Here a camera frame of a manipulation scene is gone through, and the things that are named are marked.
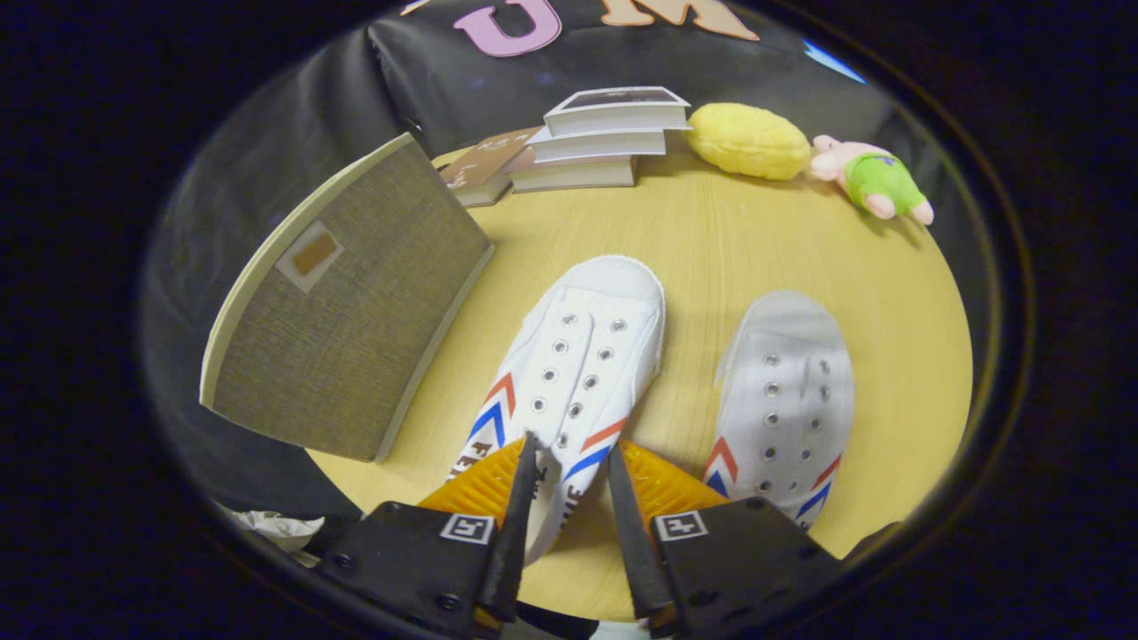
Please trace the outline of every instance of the tan label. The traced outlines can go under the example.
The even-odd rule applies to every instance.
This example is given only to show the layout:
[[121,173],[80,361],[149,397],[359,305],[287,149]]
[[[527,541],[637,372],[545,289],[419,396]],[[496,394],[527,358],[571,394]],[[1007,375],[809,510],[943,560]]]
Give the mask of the tan label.
[[336,259],[344,253],[344,245],[320,221],[313,222],[277,261],[277,270],[300,290],[308,293]]
[[325,257],[336,253],[336,241],[330,233],[321,233],[311,245],[300,249],[300,253],[292,256],[292,264],[302,276],[307,276],[310,271],[324,261]]
[[444,169],[439,177],[451,189],[483,184],[510,162],[541,126],[487,138]]

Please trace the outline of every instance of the canvas shoe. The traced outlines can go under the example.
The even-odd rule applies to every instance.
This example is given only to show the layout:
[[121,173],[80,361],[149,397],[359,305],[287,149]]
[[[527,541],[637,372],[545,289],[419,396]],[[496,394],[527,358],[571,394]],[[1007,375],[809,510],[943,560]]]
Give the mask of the canvas shoe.
[[447,479],[537,436],[527,565],[556,540],[659,371],[663,321],[660,281],[620,255],[569,269],[522,321]]
[[767,294],[743,317],[720,381],[703,482],[731,500],[766,498],[809,528],[853,422],[852,368],[838,323],[802,294]]

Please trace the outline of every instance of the orange gripper pad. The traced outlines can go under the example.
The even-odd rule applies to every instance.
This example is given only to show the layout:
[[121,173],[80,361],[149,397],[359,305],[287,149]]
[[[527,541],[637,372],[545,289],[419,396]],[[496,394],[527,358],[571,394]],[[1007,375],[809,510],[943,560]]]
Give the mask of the orange gripper pad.
[[510,490],[518,471],[518,459],[525,437],[511,442],[486,458],[475,462],[451,482],[438,487],[420,507],[451,514],[494,516],[498,527],[505,519],[510,504]]
[[619,444],[649,540],[652,538],[649,526],[655,516],[694,511],[728,502],[710,486],[648,449],[627,440],[619,441]]

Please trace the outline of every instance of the brown book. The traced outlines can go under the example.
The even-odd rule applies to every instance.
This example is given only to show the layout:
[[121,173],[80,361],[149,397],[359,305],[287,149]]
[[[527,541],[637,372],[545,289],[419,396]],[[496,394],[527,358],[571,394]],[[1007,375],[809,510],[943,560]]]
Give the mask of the brown book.
[[382,460],[494,246],[409,134],[330,178],[222,305],[201,404],[269,437]]
[[534,126],[492,136],[452,162],[439,172],[439,177],[462,206],[494,204],[502,191],[510,186],[510,177],[502,171],[502,167],[526,147],[526,142],[534,133],[541,130],[541,126]]

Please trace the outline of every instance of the yellow plush toy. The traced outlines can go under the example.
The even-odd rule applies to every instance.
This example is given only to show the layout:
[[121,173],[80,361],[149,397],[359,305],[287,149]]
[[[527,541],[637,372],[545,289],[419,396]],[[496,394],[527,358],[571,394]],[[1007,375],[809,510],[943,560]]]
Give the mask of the yellow plush toy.
[[695,109],[687,141],[728,173],[790,180],[810,163],[810,143],[791,122],[766,109],[711,102]]

